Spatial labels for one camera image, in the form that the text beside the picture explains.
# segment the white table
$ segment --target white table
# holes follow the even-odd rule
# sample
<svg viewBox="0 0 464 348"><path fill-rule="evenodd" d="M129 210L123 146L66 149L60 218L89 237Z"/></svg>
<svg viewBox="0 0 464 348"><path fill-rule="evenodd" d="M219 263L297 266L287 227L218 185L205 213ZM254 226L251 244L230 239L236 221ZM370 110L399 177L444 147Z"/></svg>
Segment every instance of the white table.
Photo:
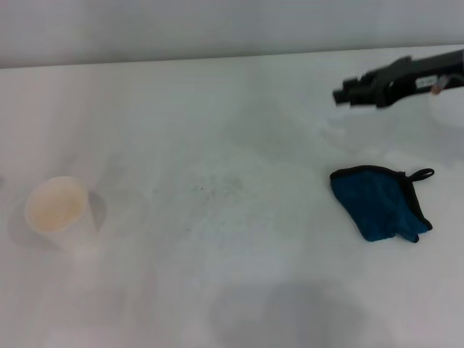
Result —
<svg viewBox="0 0 464 348"><path fill-rule="evenodd" d="M0 70L0 347L464 345L464 90L335 107L344 78L457 46ZM368 243L335 170L409 174L434 229ZM24 198L75 175L71 257Z"/></svg>

